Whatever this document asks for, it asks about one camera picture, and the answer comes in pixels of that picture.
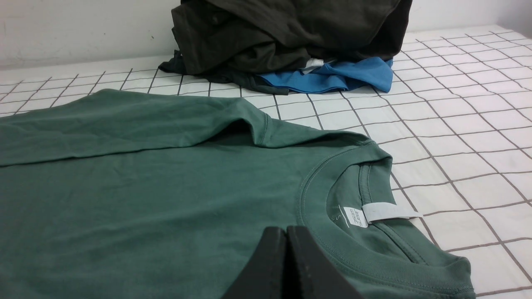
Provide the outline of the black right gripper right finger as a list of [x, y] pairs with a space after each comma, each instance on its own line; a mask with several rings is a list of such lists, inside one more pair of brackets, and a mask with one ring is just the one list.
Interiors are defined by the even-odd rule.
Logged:
[[286, 229], [287, 299], [361, 299], [304, 226]]

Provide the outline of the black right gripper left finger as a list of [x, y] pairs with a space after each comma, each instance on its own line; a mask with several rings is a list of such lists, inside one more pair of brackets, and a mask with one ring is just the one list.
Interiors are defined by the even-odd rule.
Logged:
[[253, 255], [223, 299], [280, 299], [287, 237], [281, 228], [266, 227]]

